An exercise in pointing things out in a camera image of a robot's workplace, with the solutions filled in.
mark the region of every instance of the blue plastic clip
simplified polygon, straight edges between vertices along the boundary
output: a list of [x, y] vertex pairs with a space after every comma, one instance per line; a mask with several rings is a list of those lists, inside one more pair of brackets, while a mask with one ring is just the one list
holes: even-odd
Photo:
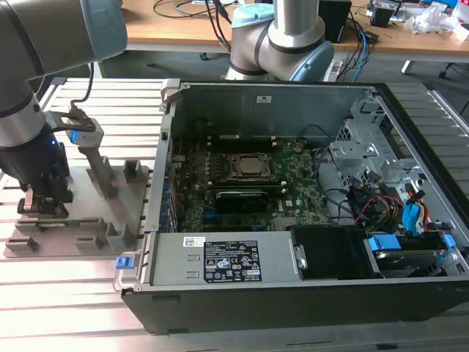
[[117, 257], [116, 269], [133, 269], [135, 257]]
[[417, 237], [417, 221], [420, 216], [420, 207], [413, 203], [407, 204], [402, 213], [402, 225], [404, 228], [412, 233], [412, 236]]
[[391, 234], [382, 234], [374, 235], [368, 239], [369, 246], [372, 248], [372, 251], [398, 251], [401, 249], [401, 244], [399, 243], [396, 235]]
[[451, 247], [456, 246], [456, 241], [454, 240], [453, 236], [451, 236], [451, 235], [443, 235], [443, 241], [445, 241], [446, 246], [448, 247], [448, 249], [450, 249]]

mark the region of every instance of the power supply label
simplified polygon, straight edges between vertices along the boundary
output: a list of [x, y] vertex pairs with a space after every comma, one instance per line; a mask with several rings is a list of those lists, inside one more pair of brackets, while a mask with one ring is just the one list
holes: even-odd
[[205, 242], [204, 280], [209, 284], [262, 281], [257, 241]]

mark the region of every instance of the blue cable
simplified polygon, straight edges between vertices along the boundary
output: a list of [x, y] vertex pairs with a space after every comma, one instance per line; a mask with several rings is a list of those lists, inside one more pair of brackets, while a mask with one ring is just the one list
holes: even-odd
[[360, 33], [363, 38], [363, 51], [361, 53], [360, 64], [358, 64], [357, 72], [355, 72], [355, 76], [353, 77], [352, 82], [355, 82], [355, 80], [357, 79], [358, 75], [361, 72], [361, 69], [363, 68], [363, 59], [365, 58], [365, 53], [366, 53], [366, 37], [362, 30], [360, 30]]

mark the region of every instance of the blue light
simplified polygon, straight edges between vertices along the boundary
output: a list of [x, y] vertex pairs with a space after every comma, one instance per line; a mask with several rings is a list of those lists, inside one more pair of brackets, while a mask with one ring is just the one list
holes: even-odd
[[72, 134], [71, 134], [71, 136], [70, 136], [70, 141], [71, 141], [72, 143], [74, 143], [74, 142], [76, 141], [77, 135], [78, 135], [78, 131], [77, 131], [77, 130], [73, 130], [73, 131], [72, 131]]

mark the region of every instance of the wooden desk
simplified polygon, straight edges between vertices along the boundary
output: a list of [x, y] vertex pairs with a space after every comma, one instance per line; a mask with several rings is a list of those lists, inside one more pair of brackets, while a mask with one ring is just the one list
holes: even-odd
[[[153, 12], [154, 3], [155, 0], [124, 0], [123, 12], [130, 50], [225, 52], [218, 44], [208, 19], [164, 18]], [[367, 0], [353, 0], [352, 12], [355, 14], [357, 7], [366, 3]], [[205, 10], [205, 7], [186, 4], [182, 9], [186, 12], [198, 12]], [[233, 6], [228, 7], [230, 13], [234, 9]], [[158, 11], [177, 15], [170, 3], [159, 6]], [[364, 13], [365, 9], [357, 12], [355, 19], [365, 30], [380, 36], [373, 49], [373, 56], [417, 61], [469, 61], [469, 41], [460, 42], [450, 32], [415, 35], [403, 23], [392, 23], [388, 28], [371, 27], [369, 18]], [[230, 40], [229, 24], [222, 19], [221, 26]], [[355, 35], [346, 30], [342, 42], [334, 44], [334, 47], [337, 52], [350, 52], [355, 50], [356, 45]]]

